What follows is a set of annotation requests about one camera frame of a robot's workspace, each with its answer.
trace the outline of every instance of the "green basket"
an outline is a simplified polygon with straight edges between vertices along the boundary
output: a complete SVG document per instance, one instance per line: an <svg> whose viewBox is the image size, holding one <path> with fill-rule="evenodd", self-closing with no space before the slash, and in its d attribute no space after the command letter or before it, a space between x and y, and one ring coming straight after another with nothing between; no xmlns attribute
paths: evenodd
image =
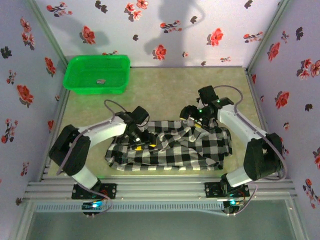
<svg viewBox="0 0 320 240"><path fill-rule="evenodd" d="M63 86L77 94L122 94L129 83L126 55L82 55L68 64Z"/></svg>

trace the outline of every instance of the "checkered cloth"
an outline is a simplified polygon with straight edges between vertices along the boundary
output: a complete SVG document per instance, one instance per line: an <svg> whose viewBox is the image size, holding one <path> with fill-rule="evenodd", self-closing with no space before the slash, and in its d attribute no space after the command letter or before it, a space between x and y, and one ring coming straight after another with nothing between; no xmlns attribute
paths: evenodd
<svg viewBox="0 0 320 240"><path fill-rule="evenodd" d="M149 121L147 129L156 136L156 146L142 150L130 145L129 137L115 137L105 160L120 171L140 170L220 170L224 157L232 154L227 128L210 124L210 130L195 127L193 121Z"/></svg>

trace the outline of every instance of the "wallpaper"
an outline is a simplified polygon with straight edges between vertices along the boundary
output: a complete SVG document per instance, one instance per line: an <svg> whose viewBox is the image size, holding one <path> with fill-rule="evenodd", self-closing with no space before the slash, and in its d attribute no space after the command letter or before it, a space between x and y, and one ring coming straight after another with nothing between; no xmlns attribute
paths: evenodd
<svg viewBox="0 0 320 240"><path fill-rule="evenodd" d="M311 239L320 236L320 1L292 1L251 73L272 132L281 136Z"/></svg>
<svg viewBox="0 0 320 240"><path fill-rule="evenodd" d="M37 181L65 67L23 0L0 7L0 239Z"/></svg>
<svg viewBox="0 0 320 240"><path fill-rule="evenodd" d="M30 0L68 59L128 55L134 67L247 66L280 0Z"/></svg>

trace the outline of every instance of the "floor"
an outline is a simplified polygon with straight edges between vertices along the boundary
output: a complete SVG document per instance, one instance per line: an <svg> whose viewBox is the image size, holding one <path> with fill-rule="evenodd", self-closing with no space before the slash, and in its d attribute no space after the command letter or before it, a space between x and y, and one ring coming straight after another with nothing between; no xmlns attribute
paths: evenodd
<svg viewBox="0 0 320 240"><path fill-rule="evenodd" d="M183 107L197 105L198 90L208 85L232 85L243 92L244 100L238 109L256 126L260 127L254 101L247 83L244 69L240 67L202 68L132 68L125 93L120 95L78 95L71 92L66 105L60 131L67 125L83 127L98 123L111 113L105 108L104 100L110 99L133 111L138 105L145 108L150 120L179 120ZM236 103L240 96L229 88L219 88L220 98L228 97ZM119 175L206 175L218 177L233 171L243 164L245 147L231 132L233 155L224 159L223 170L163 170L124 172L110 168L104 159L111 139L100 142L90 149L87 167L98 177ZM52 162L48 174L56 174L58 166Z"/></svg>

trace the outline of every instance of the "metal bracket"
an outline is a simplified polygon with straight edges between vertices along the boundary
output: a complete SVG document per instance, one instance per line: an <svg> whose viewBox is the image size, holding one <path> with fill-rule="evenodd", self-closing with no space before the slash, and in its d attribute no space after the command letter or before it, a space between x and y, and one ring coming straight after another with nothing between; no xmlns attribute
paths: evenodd
<svg viewBox="0 0 320 240"><path fill-rule="evenodd" d="M100 193L106 194L109 198L115 199L117 194L117 184L115 183L101 183ZM92 194L84 190L78 184L73 185L72 196L73 200L100 200L100 195Z"/></svg>
<svg viewBox="0 0 320 240"><path fill-rule="evenodd" d="M206 198L243 198L250 197L248 185L241 185L237 188L234 188L227 193L224 193L220 182L205 182L204 183L204 191Z"/></svg>

